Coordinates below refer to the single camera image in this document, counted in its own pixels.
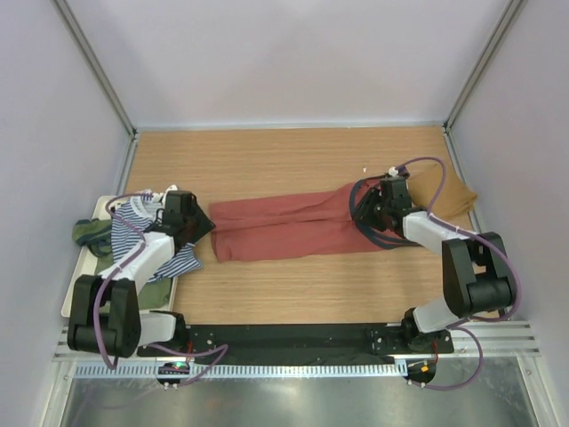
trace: white tray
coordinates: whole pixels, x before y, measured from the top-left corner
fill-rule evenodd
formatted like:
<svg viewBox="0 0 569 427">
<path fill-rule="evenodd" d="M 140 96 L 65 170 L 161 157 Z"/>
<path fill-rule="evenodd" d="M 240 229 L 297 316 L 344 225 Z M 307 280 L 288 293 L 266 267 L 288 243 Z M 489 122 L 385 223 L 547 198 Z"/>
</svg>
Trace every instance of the white tray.
<svg viewBox="0 0 569 427">
<path fill-rule="evenodd" d="M 110 219 L 107 211 L 105 211 L 105 204 L 114 196 L 101 196 L 97 200 L 97 205 L 95 206 L 95 212 L 92 214 L 92 218 L 99 218 L 100 220 Z M 97 257 L 89 251 L 86 246 L 81 248 L 79 253 L 79 259 L 77 260 L 77 265 L 73 271 L 73 276 L 71 277 L 71 282 L 69 283 L 68 292 L 65 295 L 65 301 L 63 302 L 63 307 L 61 308 L 61 316 L 68 318 L 71 313 L 71 299 L 73 297 L 73 287 L 76 280 L 82 274 L 94 274 L 97 268 Z M 156 307 L 152 310 L 163 310 L 172 311 L 174 305 L 174 296 L 176 295 L 176 285 L 178 284 L 178 279 L 174 278 L 172 280 L 172 291 L 170 292 L 170 300 L 168 304 L 163 307 Z M 141 310 L 140 313 L 148 313 L 150 310 Z"/>
</svg>

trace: gray wall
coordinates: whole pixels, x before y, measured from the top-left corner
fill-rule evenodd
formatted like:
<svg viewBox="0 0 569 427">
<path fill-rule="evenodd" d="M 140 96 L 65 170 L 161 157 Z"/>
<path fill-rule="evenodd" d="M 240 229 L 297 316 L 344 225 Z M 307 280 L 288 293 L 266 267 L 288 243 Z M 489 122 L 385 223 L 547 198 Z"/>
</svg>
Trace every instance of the gray wall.
<svg viewBox="0 0 569 427">
<path fill-rule="evenodd" d="M 507 0 L 69 0 L 138 127 L 446 118 Z"/>
<path fill-rule="evenodd" d="M 37 425 L 73 223 L 114 190 L 127 143 L 48 0 L 0 2 L 0 425 Z"/>
<path fill-rule="evenodd" d="M 530 0 L 455 126 L 488 229 L 505 238 L 529 319 L 569 404 L 569 3 Z"/>
</svg>

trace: red pants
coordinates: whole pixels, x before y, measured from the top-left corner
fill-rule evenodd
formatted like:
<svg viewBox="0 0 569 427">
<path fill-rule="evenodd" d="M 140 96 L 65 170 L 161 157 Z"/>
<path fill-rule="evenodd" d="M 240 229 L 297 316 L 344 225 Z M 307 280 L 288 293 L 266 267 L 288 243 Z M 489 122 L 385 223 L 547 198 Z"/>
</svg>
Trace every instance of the red pants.
<svg viewBox="0 0 569 427">
<path fill-rule="evenodd" d="M 356 201 L 374 183 L 364 184 Z M 210 217 L 216 224 L 213 251 L 220 262 L 380 251 L 350 217 L 353 186 L 350 183 L 335 191 L 212 203 Z M 382 234 L 397 237 L 389 231 Z"/>
</svg>

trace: wooden surface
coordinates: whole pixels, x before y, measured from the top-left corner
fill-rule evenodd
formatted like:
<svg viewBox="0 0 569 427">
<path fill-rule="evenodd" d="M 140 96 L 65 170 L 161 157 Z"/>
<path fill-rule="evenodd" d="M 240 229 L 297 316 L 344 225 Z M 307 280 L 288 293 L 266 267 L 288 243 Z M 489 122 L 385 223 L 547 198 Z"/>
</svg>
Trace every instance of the wooden surface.
<svg viewBox="0 0 569 427">
<path fill-rule="evenodd" d="M 339 188 L 417 156 L 448 159 L 438 127 L 143 133 L 128 190 L 170 184 L 213 201 Z M 430 164 L 410 167 L 420 172 Z M 469 227 L 468 217 L 454 221 Z M 194 324 L 398 321 L 442 293 L 440 258 L 423 248 L 217 263 L 180 278 L 174 309 Z"/>
</svg>

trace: blue and white striped shirt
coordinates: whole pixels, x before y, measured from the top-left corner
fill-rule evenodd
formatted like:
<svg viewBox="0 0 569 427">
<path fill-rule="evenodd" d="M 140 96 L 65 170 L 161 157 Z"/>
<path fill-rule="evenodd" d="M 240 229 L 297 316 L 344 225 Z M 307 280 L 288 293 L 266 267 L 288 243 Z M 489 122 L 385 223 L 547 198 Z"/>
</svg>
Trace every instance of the blue and white striped shirt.
<svg viewBox="0 0 569 427">
<path fill-rule="evenodd" d="M 132 197 L 127 203 L 116 209 L 115 216 L 120 216 L 138 230 L 144 231 L 154 221 L 157 209 L 162 207 L 161 203 L 142 201 L 140 197 Z M 119 261 L 140 240 L 136 233 L 120 221 L 113 221 L 110 238 L 115 262 Z M 202 263 L 194 255 L 194 245 L 188 243 L 170 261 L 165 262 L 148 283 L 163 278 L 175 278 L 201 268 Z"/>
</svg>

